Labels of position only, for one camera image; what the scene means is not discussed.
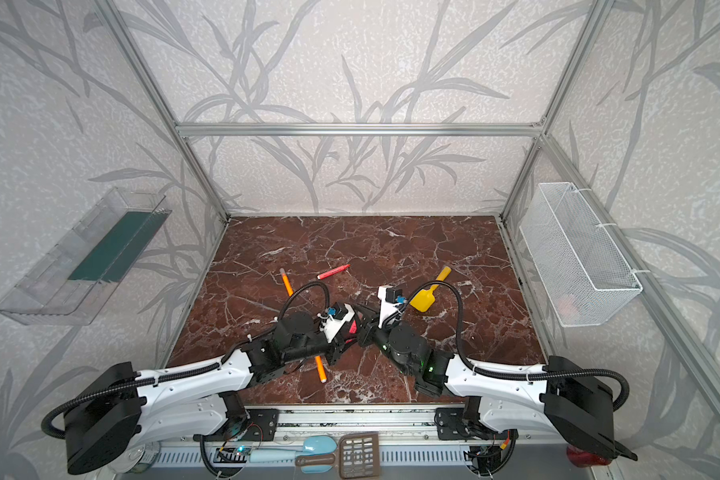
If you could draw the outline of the red capped pen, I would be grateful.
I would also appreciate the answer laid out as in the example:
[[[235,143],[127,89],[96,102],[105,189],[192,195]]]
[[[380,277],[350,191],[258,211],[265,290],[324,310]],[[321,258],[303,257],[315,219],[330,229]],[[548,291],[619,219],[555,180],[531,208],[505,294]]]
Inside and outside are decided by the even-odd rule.
[[[334,275],[337,275],[339,273],[342,273],[342,272],[348,270],[349,267],[350,267],[350,264],[341,265],[339,267],[335,267],[333,269],[330,269],[330,270],[327,270],[325,272],[318,274],[316,276],[316,278],[317,278],[317,280],[324,280],[324,279],[327,279],[329,277],[332,277]]]

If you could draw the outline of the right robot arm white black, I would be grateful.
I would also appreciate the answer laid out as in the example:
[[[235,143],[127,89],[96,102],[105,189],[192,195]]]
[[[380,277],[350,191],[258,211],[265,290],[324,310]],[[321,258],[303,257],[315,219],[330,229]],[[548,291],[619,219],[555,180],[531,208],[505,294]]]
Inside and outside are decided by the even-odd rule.
[[[637,458],[614,434],[614,413],[629,396],[629,384],[619,373],[583,369],[561,356],[526,366],[464,359],[432,348],[405,321],[381,323],[373,309],[355,305],[352,310],[350,330],[358,345],[378,347],[413,378],[416,391],[465,398],[463,422],[471,434],[556,432],[605,462]]]

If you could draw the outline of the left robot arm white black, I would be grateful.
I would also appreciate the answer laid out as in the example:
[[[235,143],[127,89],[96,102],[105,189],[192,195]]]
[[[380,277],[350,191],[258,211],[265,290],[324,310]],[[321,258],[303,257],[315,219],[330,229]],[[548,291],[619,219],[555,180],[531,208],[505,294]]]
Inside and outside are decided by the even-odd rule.
[[[216,358],[141,372],[128,362],[116,364],[51,410],[41,430],[64,441],[71,475],[98,470],[150,443],[212,435],[242,422],[237,392],[283,376],[291,363],[342,355],[356,330],[350,307],[317,317],[296,312]]]

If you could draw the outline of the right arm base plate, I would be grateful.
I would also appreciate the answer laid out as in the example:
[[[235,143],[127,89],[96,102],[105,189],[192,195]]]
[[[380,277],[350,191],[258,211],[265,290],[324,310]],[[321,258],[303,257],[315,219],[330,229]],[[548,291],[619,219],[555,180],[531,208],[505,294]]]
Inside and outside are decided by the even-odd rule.
[[[439,440],[489,439],[490,435],[478,421],[477,414],[467,407],[435,409],[434,423]]]

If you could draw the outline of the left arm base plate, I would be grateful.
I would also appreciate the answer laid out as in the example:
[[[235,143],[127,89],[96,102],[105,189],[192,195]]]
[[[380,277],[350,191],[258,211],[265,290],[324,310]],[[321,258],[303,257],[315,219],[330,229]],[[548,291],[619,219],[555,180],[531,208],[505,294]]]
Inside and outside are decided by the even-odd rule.
[[[275,408],[252,409],[248,419],[231,437],[236,442],[272,442],[277,431],[280,411]]]

